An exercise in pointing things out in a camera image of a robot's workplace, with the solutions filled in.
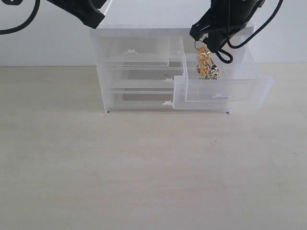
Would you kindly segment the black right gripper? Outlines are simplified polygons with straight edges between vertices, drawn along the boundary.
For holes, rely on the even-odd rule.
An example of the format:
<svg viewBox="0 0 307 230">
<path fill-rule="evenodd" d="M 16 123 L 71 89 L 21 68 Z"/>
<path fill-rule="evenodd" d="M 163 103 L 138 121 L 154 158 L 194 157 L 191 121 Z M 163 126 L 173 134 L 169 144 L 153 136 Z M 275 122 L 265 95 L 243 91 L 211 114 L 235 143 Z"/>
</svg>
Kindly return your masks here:
<svg viewBox="0 0 307 230">
<path fill-rule="evenodd" d="M 226 32 L 227 20 L 230 26 L 245 26 L 264 4 L 264 0 L 212 0 L 210 9 L 196 22 L 190 35 L 199 41 L 208 34 L 207 48 L 215 53 L 223 48 L 230 36 Z"/>
</svg>

